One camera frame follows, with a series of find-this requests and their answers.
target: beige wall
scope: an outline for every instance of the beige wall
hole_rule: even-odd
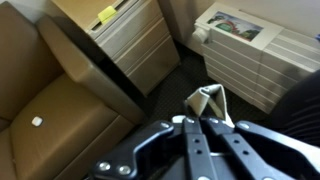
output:
[[[214,0],[158,0],[174,38],[200,53],[193,23]],[[309,37],[320,33],[319,0],[217,0]]]
[[[50,0],[0,0],[8,1],[30,21],[37,21],[44,13],[50,16],[65,15]]]

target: floor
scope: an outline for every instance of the floor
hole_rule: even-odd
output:
[[[148,123],[156,120],[170,120],[172,116],[183,114],[182,102],[197,88],[215,84],[206,73],[202,56],[176,43],[181,65],[169,74],[140,103],[148,116]],[[268,115],[250,105],[226,89],[228,113],[234,122],[250,120],[264,124]]]

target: yellow sticky note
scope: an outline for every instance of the yellow sticky note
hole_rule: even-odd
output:
[[[117,14],[117,10],[115,10],[112,6],[108,6],[103,11],[98,14],[98,18],[102,24],[106,24],[109,22],[115,15]]]

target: brown leather armchair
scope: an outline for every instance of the brown leather armchair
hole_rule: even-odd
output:
[[[0,23],[0,179],[80,179],[143,112],[50,18]]]

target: white radiator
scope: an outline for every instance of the white radiator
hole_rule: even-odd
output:
[[[220,3],[195,23],[208,76],[269,113],[298,81],[320,69],[320,45]]]

